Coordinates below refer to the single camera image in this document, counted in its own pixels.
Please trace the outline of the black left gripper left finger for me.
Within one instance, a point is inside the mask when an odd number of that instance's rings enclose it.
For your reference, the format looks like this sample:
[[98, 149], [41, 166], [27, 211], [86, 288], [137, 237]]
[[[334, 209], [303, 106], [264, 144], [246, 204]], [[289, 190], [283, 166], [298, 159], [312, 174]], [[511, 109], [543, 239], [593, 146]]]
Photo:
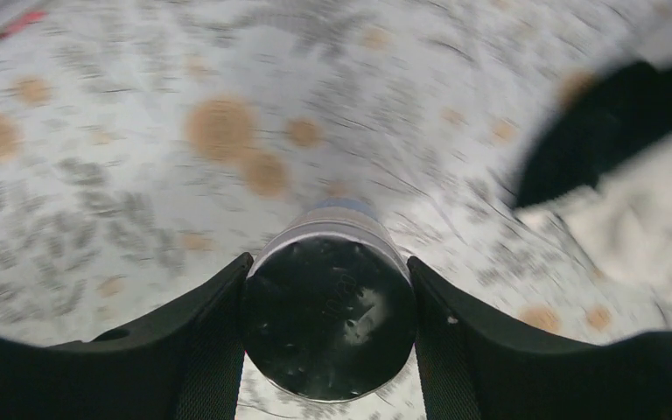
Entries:
[[232, 419], [242, 254], [201, 286], [88, 342], [0, 338], [0, 419]]

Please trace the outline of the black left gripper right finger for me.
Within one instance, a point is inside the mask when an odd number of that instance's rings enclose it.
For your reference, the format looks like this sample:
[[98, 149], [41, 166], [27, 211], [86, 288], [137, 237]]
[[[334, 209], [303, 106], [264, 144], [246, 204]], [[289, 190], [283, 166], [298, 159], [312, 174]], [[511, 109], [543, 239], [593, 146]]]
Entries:
[[672, 419], [672, 332], [609, 345], [566, 339], [408, 261], [429, 419]]

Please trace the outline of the reflected jar white lid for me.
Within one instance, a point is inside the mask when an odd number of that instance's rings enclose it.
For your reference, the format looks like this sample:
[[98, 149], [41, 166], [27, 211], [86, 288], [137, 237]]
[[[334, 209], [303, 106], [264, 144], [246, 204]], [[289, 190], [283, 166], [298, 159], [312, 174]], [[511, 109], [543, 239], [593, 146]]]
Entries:
[[410, 273], [364, 202], [329, 198], [255, 257], [238, 322], [244, 349], [280, 389], [321, 403], [368, 395], [403, 369], [417, 336]]

